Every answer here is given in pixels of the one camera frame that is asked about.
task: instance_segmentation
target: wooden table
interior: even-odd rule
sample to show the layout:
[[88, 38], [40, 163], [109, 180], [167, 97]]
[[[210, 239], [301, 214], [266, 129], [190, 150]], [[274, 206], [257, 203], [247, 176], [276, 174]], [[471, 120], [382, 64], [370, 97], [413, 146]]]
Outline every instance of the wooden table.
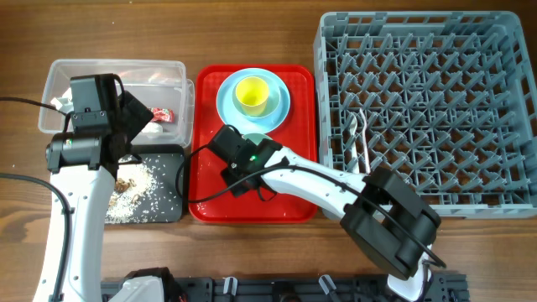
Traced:
[[[535, 1], [77, 3], [83, 1], [0, 6], [0, 95], [40, 100], [50, 64], [59, 58], [180, 60], [193, 80], [215, 63], [295, 63], [313, 70], [313, 38], [328, 11], [512, 10], [537, 60]], [[0, 106], [0, 171], [49, 178], [44, 148], [50, 136], [37, 129], [38, 112], [18, 103]], [[49, 192], [0, 181], [1, 300], [34, 296], [49, 216]], [[468, 275], [472, 301], [537, 299], [535, 219], [444, 220], [435, 251], [450, 270]], [[297, 226], [215, 226], [187, 216], [181, 223], [106, 227], [104, 279], [157, 266], [175, 276], [213, 278], [381, 273], [322, 215]]]

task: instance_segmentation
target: plate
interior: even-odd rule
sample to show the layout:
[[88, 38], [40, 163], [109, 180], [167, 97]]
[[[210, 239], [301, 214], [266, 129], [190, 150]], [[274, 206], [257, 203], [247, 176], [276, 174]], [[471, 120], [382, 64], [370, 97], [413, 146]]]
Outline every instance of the plate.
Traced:
[[[238, 82], [247, 76], [262, 76], [270, 79], [279, 88], [281, 113], [275, 117], [269, 114], [266, 117], [261, 117], [249, 120], [240, 113], [233, 104], [235, 97], [235, 86]], [[287, 117], [291, 107], [291, 97], [285, 83], [274, 73], [260, 69], [247, 68], [237, 71], [228, 76], [218, 89], [216, 95], [216, 109], [218, 116], [225, 124], [235, 126], [241, 134], [249, 133], [269, 133], [277, 128]]]

